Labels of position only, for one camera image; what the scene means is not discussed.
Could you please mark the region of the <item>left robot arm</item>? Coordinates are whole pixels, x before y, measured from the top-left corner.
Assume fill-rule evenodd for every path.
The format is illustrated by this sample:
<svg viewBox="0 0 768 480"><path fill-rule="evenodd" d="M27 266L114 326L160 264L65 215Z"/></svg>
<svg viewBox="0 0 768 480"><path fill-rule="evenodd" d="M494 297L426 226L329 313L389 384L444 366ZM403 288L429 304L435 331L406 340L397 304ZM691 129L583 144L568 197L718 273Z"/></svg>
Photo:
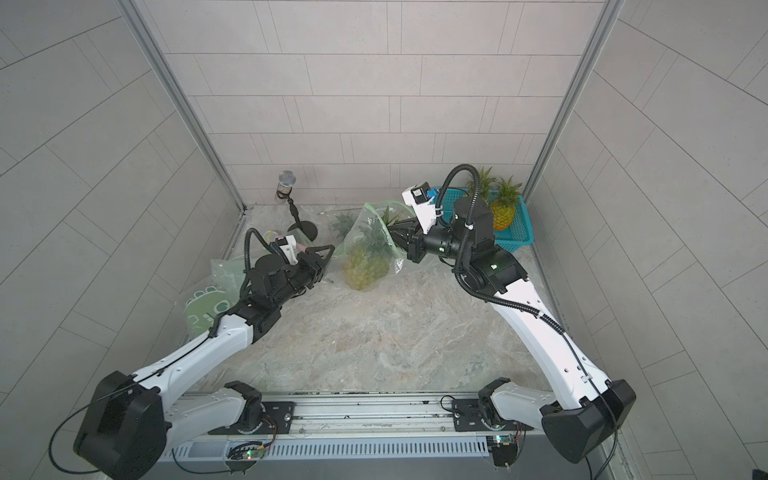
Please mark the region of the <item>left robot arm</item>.
<svg viewBox="0 0 768 480"><path fill-rule="evenodd" d="M307 247L293 261L284 254L259 258L246 272L239 301L210 329L161 360L132 374L115 371L96 387L73 451L111 479L139 479L162 455L218 428L277 431L256 388L232 381L218 391L187 399L202 377L264 337L283 305L318 283L332 245Z"/></svg>

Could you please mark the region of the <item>right aluminium corner post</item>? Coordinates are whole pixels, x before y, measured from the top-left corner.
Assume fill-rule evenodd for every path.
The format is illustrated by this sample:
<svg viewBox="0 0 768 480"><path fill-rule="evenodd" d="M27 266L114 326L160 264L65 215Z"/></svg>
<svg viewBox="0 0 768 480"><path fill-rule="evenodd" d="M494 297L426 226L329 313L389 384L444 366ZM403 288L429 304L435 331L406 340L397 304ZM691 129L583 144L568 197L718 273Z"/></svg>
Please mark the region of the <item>right aluminium corner post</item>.
<svg viewBox="0 0 768 480"><path fill-rule="evenodd" d="M531 200L543 177L544 170L553 155L555 147L567 126L567 122L575 109L578 99L587 84L590 74L594 70L610 32L617 21L622 5L622 0L608 0L604 2L600 15L597 18L595 28L588 39L562 104L524 188L523 198L526 202Z"/></svg>

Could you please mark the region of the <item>yellow pineapple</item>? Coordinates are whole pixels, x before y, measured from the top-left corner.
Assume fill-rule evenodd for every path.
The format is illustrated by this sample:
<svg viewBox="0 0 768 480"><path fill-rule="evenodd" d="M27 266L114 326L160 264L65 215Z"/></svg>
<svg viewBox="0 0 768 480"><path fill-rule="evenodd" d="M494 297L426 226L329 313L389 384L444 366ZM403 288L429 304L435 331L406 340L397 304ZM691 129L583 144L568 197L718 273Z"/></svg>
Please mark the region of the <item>yellow pineapple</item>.
<svg viewBox="0 0 768 480"><path fill-rule="evenodd" d="M497 178L492 174L492 167L481 167L478 173L478 181L470 180L467 183L468 194L470 196L478 193L486 204L490 204L490 195L494 189Z"/></svg>

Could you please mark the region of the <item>green pineapple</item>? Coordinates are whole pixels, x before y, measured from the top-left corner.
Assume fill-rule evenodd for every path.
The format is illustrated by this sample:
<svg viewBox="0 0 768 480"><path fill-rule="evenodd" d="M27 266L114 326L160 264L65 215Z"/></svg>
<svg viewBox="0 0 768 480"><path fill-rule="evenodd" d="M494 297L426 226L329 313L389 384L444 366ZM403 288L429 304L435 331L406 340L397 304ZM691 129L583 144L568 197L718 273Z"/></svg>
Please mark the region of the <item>green pineapple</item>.
<svg viewBox="0 0 768 480"><path fill-rule="evenodd" d="M330 231L339 240L344 240L356 222L356 217L349 213L341 213L329 225Z"/></svg>
<svg viewBox="0 0 768 480"><path fill-rule="evenodd" d="M373 253L343 255L342 277L353 290L365 291L384 278L390 270L394 258L394 243L387 226L397 221L401 213L391 205L373 206L382 217L384 231L388 236L388 247Z"/></svg>

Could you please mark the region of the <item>orange pineapple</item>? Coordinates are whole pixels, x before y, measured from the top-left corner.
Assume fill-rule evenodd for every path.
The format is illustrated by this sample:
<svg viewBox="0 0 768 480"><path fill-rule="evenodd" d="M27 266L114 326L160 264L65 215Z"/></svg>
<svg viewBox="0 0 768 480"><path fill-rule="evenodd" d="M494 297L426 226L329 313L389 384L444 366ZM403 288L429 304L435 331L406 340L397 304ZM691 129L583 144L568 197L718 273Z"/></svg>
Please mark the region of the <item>orange pineapple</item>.
<svg viewBox="0 0 768 480"><path fill-rule="evenodd" d="M515 182L513 176L497 182L496 197L490 205L495 231L503 231L512 224L519 204L521 186L521 183Z"/></svg>

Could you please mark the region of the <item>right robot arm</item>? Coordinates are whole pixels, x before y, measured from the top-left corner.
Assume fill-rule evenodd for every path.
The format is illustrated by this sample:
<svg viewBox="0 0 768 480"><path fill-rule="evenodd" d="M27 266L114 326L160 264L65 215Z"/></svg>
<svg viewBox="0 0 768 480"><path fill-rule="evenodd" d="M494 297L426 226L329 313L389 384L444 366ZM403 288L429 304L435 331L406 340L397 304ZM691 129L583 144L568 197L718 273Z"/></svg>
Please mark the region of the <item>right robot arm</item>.
<svg viewBox="0 0 768 480"><path fill-rule="evenodd" d="M635 391L625 380L610 379L552 317L520 262L496 244L483 200L457 200L445 223L434 193L428 185L403 192L415 215L390 226L392 240L415 263L428 254L454 260L462 290L489 303L512 327L551 388L538 391L499 378L479 391L476 413L490 430L522 424L543 431L567 461L586 459L617 437Z"/></svg>

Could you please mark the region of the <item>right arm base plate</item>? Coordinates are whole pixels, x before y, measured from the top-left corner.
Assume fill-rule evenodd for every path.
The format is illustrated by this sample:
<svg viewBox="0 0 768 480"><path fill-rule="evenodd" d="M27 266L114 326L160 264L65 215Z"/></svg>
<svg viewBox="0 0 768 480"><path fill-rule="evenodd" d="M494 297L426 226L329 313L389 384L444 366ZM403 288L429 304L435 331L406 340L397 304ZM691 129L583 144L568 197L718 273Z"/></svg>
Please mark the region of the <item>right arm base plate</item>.
<svg viewBox="0 0 768 480"><path fill-rule="evenodd" d="M447 396L449 406L443 406L451 415L456 432L519 432L531 431L532 427L513 420L492 424L481 415L477 399L457 399Z"/></svg>

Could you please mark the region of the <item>circuit board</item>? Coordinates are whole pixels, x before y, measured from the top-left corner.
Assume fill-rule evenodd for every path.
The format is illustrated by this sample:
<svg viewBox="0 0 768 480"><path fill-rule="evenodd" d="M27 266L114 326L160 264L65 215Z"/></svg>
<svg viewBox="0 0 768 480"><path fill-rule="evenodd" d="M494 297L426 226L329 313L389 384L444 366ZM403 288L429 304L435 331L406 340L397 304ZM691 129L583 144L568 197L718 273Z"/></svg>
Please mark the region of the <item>circuit board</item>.
<svg viewBox="0 0 768 480"><path fill-rule="evenodd" d="M249 441L232 447L226 455L225 464L230 469L247 469L262 460L271 449L271 442Z"/></svg>
<svg viewBox="0 0 768 480"><path fill-rule="evenodd" d="M491 435L486 445L495 468L509 470L518 460L519 443L515 435Z"/></svg>

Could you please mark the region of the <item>aluminium corner post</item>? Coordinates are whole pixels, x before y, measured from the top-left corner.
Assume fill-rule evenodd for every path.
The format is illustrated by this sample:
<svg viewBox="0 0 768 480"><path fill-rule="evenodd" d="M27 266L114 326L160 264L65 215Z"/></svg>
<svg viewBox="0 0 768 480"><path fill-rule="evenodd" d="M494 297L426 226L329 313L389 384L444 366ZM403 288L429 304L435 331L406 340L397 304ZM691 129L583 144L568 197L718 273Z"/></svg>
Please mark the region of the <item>aluminium corner post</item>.
<svg viewBox="0 0 768 480"><path fill-rule="evenodd" d="M163 52L160 50L159 45L157 44L150 29L148 28L148 24L139 11L136 2L128 0L116 0L115 4L124 20L126 21L128 29L134 36L134 39L138 43L150 66L154 70L161 86L176 107L182 122L188 129L198 148L201 150L203 156L224 185L225 190L234 201L238 210L241 212L241 214L244 214L247 210L247 206L244 203L242 196L240 195L230 175L227 173L219 155L217 154L212 142L210 141L209 136L204 131L203 125L198 115L195 113L194 109L192 108L192 104L183 92L178 80L173 74L169 63L167 62Z"/></svg>
<svg viewBox="0 0 768 480"><path fill-rule="evenodd" d="M617 21L622 5L622 0L608 0L604 2L600 15L597 18L595 28L588 39L562 104L524 188L523 198L526 202L531 200L543 177L544 170L553 155L555 147L567 126L567 122L575 109L578 99L587 84L590 74L594 70L610 32Z"/></svg>

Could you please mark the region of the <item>left aluminium corner post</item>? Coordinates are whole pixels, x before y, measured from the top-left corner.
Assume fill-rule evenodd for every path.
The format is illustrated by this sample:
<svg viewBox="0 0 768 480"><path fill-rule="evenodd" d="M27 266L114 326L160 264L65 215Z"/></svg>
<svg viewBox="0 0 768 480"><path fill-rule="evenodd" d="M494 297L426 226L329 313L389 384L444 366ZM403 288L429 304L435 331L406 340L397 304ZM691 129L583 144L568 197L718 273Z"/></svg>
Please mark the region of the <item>left aluminium corner post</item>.
<svg viewBox="0 0 768 480"><path fill-rule="evenodd" d="M192 104L183 92L178 80L173 74L169 63L167 62L163 52L160 50L159 45L157 44L150 29L148 28L148 24L139 11L136 2L128 0L116 0L115 4L124 20L126 21L128 29L134 36L134 39L138 43L150 66L154 70L161 86L176 107L182 122L188 129L198 148L201 150L203 156L224 185L225 190L234 201L238 210L241 212L241 214L244 214L247 210L247 206L244 203L242 196L240 195L230 175L227 173L219 155L217 154L212 142L210 141L209 136L204 131L203 125L198 115L195 113L194 109L192 108Z"/></svg>

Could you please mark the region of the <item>right circuit board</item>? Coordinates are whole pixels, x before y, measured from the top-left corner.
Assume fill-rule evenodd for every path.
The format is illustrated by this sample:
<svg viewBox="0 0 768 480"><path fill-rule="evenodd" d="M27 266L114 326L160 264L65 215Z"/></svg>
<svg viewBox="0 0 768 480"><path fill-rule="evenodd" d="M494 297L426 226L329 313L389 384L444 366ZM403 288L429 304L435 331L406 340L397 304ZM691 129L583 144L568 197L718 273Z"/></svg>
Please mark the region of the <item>right circuit board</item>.
<svg viewBox="0 0 768 480"><path fill-rule="evenodd" d="M519 443L515 435L491 435L486 445L495 468L509 470L518 460Z"/></svg>

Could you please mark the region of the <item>left circuit board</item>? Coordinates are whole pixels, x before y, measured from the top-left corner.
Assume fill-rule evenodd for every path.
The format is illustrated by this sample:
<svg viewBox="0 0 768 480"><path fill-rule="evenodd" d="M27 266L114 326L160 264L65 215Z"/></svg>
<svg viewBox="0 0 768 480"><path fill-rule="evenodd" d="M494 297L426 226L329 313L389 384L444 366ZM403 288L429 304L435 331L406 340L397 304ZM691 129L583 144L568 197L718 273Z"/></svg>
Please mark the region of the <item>left circuit board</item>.
<svg viewBox="0 0 768 480"><path fill-rule="evenodd" d="M249 441L232 447L226 455L225 464L230 469L247 469L262 460L271 449L271 442Z"/></svg>

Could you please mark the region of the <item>black microphone stand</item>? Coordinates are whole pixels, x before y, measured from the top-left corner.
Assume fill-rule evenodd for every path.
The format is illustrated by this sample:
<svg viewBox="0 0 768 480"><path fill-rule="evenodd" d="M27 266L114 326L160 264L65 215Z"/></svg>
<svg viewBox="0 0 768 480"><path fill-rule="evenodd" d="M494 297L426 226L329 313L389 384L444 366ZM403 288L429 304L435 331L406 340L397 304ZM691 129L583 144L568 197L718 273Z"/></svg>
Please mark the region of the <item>black microphone stand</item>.
<svg viewBox="0 0 768 480"><path fill-rule="evenodd" d="M286 194L286 201L289 205L290 214L294 220L294 223L290 227L290 230L293 230L293 229L301 230L308 240L314 241L318 236L317 226L309 220L302 220L300 218L299 209L296 206L295 201L293 200L290 193Z"/></svg>

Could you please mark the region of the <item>pink toy microphone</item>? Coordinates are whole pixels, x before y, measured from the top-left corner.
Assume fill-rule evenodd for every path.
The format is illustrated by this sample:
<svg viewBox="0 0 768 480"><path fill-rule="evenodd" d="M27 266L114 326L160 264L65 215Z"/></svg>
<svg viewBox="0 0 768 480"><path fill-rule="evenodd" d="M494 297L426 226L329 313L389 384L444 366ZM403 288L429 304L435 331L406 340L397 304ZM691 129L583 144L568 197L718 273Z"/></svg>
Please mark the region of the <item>pink toy microphone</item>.
<svg viewBox="0 0 768 480"><path fill-rule="evenodd" d="M266 243L273 243L276 242L278 239L283 238L284 235L280 232L269 230L262 234L264 240Z"/></svg>

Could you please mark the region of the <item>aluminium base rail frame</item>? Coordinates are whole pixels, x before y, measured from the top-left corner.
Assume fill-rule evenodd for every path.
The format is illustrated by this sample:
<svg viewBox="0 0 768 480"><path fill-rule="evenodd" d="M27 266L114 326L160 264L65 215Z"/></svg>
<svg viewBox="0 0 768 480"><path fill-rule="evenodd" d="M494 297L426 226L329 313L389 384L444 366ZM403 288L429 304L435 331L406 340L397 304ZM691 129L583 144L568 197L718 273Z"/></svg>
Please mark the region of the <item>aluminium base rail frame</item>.
<svg viewBox="0 0 768 480"><path fill-rule="evenodd" d="M288 434L222 435L230 449L249 441L271 442L264 458L372 458L377 456L487 456L486 437L515 435L519 456L526 438L541 430L456 432L447 396L438 394L298 395L263 398L262 404L296 404Z"/></svg>

